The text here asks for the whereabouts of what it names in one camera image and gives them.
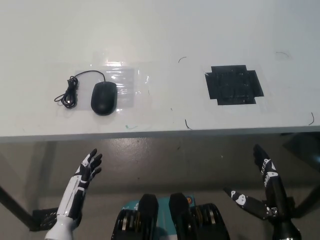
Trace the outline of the black and white right hand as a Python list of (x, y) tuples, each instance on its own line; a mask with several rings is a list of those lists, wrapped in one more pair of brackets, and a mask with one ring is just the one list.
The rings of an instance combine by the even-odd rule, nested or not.
[(290, 202), (272, 159), (258, 144), (253, 147), (253, 157), (261, 174), (266, 200), (257, 200), (230, 187), (224, 187), (224, 192), (242, 210), (261, 220), (290, 222), (292, 220)]

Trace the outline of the white and black left hand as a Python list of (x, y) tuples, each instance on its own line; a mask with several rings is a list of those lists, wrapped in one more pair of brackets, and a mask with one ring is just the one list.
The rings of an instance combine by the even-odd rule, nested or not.
[(82, 220), (82, 209), (90, 182), (102, 170), (102, 154), (93, 149), (81, 162), (70, 178), (57, 210), (57, 216), (68, 217), (78, 226)]

